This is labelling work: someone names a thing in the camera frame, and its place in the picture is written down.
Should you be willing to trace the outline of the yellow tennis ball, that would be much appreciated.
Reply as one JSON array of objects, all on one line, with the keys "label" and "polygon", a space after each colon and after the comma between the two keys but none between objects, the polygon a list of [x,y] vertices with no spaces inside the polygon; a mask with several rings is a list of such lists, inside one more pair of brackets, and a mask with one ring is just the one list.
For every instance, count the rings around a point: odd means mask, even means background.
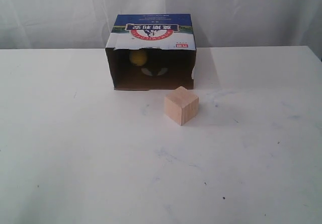
[{"label": "yellow tennis ball", "polygon": [[131,50],[129,60],[134,66],[143,66],[147,63],[147,53],[144,49]]}]

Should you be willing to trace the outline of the light wooden cube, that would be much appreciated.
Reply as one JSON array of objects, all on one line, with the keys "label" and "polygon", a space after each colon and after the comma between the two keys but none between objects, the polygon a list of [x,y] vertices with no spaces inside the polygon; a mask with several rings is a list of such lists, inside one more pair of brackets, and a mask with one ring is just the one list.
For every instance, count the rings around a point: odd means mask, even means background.
[{"label": "light wooden cube", "polygon": [[165,96],[165,114],[182,126],[198,114],[199,97],[180,86]]}]

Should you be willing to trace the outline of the blue white cardboard box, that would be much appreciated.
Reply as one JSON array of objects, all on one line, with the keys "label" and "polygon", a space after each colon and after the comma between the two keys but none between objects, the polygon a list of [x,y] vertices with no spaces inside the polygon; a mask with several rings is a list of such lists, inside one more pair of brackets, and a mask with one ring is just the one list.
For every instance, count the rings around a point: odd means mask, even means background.
[{"label": "blue white cardboard box", "polygon": [[[147,63],[134,66],[129,53],[139,49],[146,51]],[[194,87],[197,49],[190,14],[118,15],[105,52],[115,90]]]}]

